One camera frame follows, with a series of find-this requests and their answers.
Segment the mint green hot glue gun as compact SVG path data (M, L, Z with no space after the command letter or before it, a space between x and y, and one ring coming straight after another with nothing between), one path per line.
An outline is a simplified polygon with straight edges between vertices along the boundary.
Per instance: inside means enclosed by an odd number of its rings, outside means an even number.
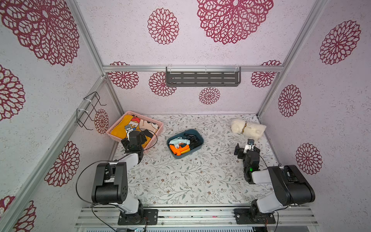
M181 144L190 145L190 141L182 137L177 137L169 142L169 145L173 145L176 148L179 148Z

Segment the orange hot glue gun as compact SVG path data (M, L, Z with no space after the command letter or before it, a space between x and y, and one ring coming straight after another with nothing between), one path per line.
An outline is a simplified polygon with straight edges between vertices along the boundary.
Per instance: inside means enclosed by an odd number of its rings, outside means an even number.
M181 144L179 148L176 148L173 145L170 145L169 147L171 152L176 156L181 156L190 151L190 146L186 144Z

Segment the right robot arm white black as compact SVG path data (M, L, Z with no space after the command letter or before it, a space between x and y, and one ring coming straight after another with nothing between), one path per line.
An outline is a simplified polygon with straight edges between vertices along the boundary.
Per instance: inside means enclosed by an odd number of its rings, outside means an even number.
M243 161L243 174L249 184L272 184L273 192L252 201L249 214L261 218L291 205L315 200L314 189L295 165L270 166L260 169L260 150L248 139L245 147L236 145L234 155Z

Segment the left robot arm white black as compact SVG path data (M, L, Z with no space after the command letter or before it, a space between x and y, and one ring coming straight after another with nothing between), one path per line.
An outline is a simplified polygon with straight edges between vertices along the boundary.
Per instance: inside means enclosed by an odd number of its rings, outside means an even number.
M129 217L143 217L143 204L128 191L128 171L142 161L147 138L137 130L123 139L126 156L97 165L91 199L94 204L113 205Z

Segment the teal plastic storage box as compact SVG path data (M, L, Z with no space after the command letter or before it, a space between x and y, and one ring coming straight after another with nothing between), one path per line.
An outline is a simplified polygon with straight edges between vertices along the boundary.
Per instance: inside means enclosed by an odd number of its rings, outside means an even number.
M190 129L170 137L167 140L167 147L175 159L182 159L201 149L203 143L201 134L195 129Z

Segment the yellow cartoon t-shirt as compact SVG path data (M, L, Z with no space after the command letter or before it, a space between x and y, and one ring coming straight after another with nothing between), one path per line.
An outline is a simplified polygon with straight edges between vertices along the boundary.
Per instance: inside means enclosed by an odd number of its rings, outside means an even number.
M154 134L160 128L160 123L154 120L146 120L144 116L135 115L128 112L123 115L106 133L114 140L121 141L127 137L126 126L130 126L134 131L143 131L146 134L147 141L143 144L143 148L147 148L148 144L154 137Z

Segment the pink plastic basket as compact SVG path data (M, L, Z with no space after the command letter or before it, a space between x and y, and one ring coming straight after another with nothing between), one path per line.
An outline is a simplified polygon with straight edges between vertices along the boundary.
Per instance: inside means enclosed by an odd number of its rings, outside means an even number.
M154 146L164 129L163 122L127 111L106 131L106 134L111 139L121 142L121 140L127 138L126 126L130 126L134 131L145 132L147 141L142 145L144 149Z

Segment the white plush toy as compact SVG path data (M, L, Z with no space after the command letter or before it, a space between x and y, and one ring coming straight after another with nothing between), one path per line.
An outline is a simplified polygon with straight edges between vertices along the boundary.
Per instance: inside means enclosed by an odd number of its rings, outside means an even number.
M252 122L246 122L242 119L234 119L231 123L231 130L233 133L243 134L248 139L253 139L255 141L259 140L267 126Z

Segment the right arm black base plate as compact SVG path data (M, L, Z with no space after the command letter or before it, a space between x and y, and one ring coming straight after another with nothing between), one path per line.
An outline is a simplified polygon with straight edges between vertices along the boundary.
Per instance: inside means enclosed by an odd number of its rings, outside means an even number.
M237 224L275 224L276 220L272 213L264 214L256 209L235 208L234 216Z

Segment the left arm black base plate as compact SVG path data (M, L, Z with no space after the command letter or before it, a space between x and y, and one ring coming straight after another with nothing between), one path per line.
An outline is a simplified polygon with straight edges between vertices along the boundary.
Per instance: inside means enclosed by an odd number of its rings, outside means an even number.
M143 209L135 214L120 213L118 225L134 226L134 225L157 225L158 210Z

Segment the grey wall shelf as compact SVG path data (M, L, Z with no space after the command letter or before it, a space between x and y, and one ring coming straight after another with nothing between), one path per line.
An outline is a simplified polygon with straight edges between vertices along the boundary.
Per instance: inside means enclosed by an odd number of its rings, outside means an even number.
M168 87L237 87L241 83L239 67L235 71L171 71L166 67Z

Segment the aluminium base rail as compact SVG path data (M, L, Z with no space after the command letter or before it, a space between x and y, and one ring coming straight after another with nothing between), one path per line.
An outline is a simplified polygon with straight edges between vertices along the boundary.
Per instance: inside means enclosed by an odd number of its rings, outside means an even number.
M130 219L113 207L83 208L75 224L76 229L143 228L143 227L222 227L248 226L317 226L318 222L308 206L289 207L268 215L267 219L250 219L246 206L210 207L146 207L143 219Z

